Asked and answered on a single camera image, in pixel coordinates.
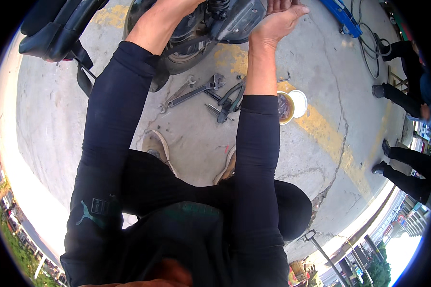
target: adjustable wrench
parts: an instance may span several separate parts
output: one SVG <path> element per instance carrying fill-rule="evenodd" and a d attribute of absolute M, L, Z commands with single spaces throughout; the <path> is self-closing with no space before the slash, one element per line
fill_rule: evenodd
<path fill-rule="evenodd" d="M 187 89 L 188 86 L 190 86 L 191 88 L 193 88 L 193 85 L 196 83 L 196 81 L 193 81 L 192 78 L 194 76 L 193 75 L 189 75 L 187 77 L 187 81 L 182 85 L 182 87 L 180 87 L 177 92 L 174 93 L 174 95 L 172 95 L 168 100 L 166 101 L 170 101 L 170 100 L 174 100 L 175 98 L 177 98 L 179 95 L 182 94 L 182 92 Z M 161 112 L 160 113 L 165 113 L 168 110 L 168 106 L 166 104 L 159 104 L 158 105 L 159 108 L 161 108 Z"/>
<path fill-rule="evenodd" d="M 220 87 L 222 87 L 225 82 L 222 82 L 222 79 L 224 79 L 225 77 L 219 73 L 214 74 L 214 76 L 212 76 L 211 80 L 209 82 L 207 82 L 204 86 L 199 87 L 198 89 L 194 89 L 193 91 L 191 91 L 190 93 L 187 93 L 185 95 L 181 95 L 180 97 L 174 99 L 174 100 L 170 100 L 168 101 L 168 107 L 173 107 L 176 106 L 178 104 L 180 104 L 181 102 L 188 100 L 189 98 L 193 97 L 194 95 L 197 95 L 201 92 L 204 92 L 205 90 L 208 89 L 215 89 L 218 90 Z"/>

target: shock absorber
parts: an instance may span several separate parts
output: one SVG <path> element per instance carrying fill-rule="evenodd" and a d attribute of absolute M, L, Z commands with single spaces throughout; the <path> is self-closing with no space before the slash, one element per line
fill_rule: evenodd
<path fill-rule="evenodd" d="M 208 0 L 208 11 L 212 13 L 215 20 L 225 20 L 230 0 Z"/>

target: black shoe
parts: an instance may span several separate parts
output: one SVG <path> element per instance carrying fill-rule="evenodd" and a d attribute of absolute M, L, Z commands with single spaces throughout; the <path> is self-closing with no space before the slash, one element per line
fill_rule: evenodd
<path fill-rule="evenodd" d="M 374 84 L 372 86 L 372 95 L 374 97 L 381 99 L 385 97 L 385 89 L 383 88 L 383 85 L 381 84 Z"/>
<path fill-rule="evenodd" d="M 383 153 L 385 153 L 385 155 L 389 157 L 389 153 L 391 152 L 391 146 L 389 146 L 389 143 L 386 139 L 383 140 L 383 142 L 381 143 L 381 148 L 383 149 Z"/>
<path fill-rule="evenodd" d="M 381 54 L 386 54 L 389 52 L 389 46 L 385 46 L 381 41 L 380 41 L 380 37 L 378 37 L 377 33 L 374 33 L 375 36 L 375 40 L 377 42 L 378 45 L 378 49 L 380 51 Z M 386 56 L 382 57 L 384 61 L 389 61 Z"/>
<path fill-rule="evenodd" d="M 384 161 L 381 161 L 381 163 L 374 165 L 372 168 L 372 173 L 375 174 L 383 174 L 383 171 L 385 170 L 385 167 L 387 167 L 388 164 Z"/>

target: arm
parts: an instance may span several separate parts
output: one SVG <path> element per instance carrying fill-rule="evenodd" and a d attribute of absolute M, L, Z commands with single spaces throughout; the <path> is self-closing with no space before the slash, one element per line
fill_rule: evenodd
<path fill-rule="evenodd" d="M 274 189 L 279 155 L 275 51 L 281 38 L 308 12 L 298 1 L 269 0 L 269 15 L 249 38 L 246 95 L 236 138 L 237 286 L 288 286 L 289 266 L 278 230 Z"/>
<path fill-rule="evenodd" d="M 67 222 L 66 253 L 61 256 L 71 286 L 106 283 L 116 275 L 115 248 L 121 247 L 123 236 L 121 173 L 155 75 L 157 55 L 179 21 L 200 2 L 158 0 L 127 41 L 119 44 L 94 84 Z"/>

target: black hose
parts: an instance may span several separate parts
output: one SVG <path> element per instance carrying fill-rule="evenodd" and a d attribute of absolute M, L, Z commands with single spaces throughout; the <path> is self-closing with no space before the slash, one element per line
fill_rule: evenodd
<path fill-rule="evenodd" d="M 368 70 L 369 70 L 369 72 L 370 72 L 370 74 L 372 75 L 372 77 L 373 78 L 378 78 L 378 76 L 380 75 L 380 63 L 379 63 L 379 56 L 387 56 L 387 55 L 389 55 L 389 54 L 391 54 L 391 43 L 390 42 L 388 42 L 388 40 L 386 40 L 386 39 L 380 39 L 380 42 L 382 42 L 382 41 L 385 41 L 386 43 L 388 43 L 388 46 L 389 46 L 389 51 L 388 51 L 388 53 L 386 53 L 386 54 L 383 54 L 383 53 L 381 53 L 380 51 L 379 51 L 379 49 L 378 49 L 378 42 L 377 42 L 377 39 L 376 39 L 376 37 L 375 37 L 375 33 L 372 31 L 372 29 L 370 29 L 370 27 L 367 25 L 367 24 L 365 24 L 365 23 L 363 23 L 361 20 L 362 20 L 362 10 L 361 10 L 361 4 L 362 4 L 362 1 L 363 0 L 361 0 L 360 2 L 359 2 L 359 21 L 356 21 L 357 22 L 357 25 L 359 25 L 359 26 L 365 26 L 368 30 L 369 30 L 369 32 L 372 34 L 372 37 L 374 38 L 374 40 L 375 40 L 375 49 L 372 49 L 372 48 L 370 48 L 369 47 L 369 45 L 364 41 L 364 39 L 362 38 L 362 36 L 360 35 L 357 39 L 359 40 L 359 44 L 361 45 L 361 51 L 362 51 L 362 55 L 363 55 L 363 57 L 364 57 L 364 62 L 365 62 L 365 65 L 367 66 L 367 68 L 368 68 Z M 354 18 L 354 16 L 353 16 L 353 2 L 354 2 L 354 0 L 351 0 L 351 6 L 350 6 L 350 12 L 351 12 L 351 16 Z M 367 49 L 369 49 L 372 53 L 374 53 L 375 54 L 375 56 L 372 56 L 366 49 L 365 49 L 365 47 L 367 47 Z M 369 63 L 367 62 L 367 57 L 366 57 L 366 54 L 371 58 L 371 59 L 374 59 L 374 60 L 376 60 L 377 61 L 377 73 L 376 74 L 374 74 L 373 72 L 372 72 L 372 70 L 370 69 L 370 67 L 369 67 Z"/>

